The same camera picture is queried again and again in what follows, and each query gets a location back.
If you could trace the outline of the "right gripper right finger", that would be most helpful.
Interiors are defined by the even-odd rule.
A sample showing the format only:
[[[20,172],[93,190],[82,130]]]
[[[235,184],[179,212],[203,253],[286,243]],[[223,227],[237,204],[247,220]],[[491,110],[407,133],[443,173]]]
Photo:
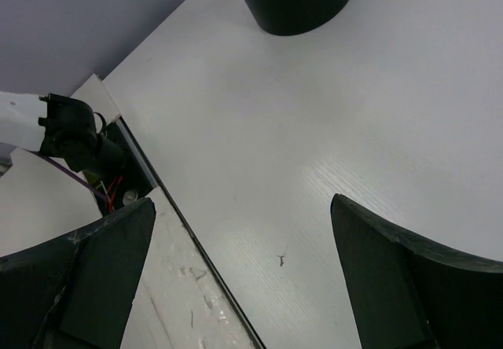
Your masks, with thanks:
[[[502,264],[447,247],[344,195],[333,236],[364,348],[500,348]]]

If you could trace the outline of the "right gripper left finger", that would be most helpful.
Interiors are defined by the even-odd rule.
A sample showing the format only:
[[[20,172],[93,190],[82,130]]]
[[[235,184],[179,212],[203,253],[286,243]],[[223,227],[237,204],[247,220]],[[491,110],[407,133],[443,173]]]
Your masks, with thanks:
[[[1,258],[3,348],[118,348],[156,220],[143,198]]]

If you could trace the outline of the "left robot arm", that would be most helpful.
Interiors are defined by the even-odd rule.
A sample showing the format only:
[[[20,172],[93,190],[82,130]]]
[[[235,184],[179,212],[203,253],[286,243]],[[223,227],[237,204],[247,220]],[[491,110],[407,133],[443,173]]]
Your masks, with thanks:
[[[1,93],[1,143],[64,160],[99,178],[125,167],[127,153],[98,131],[93,109],[58,94]]]

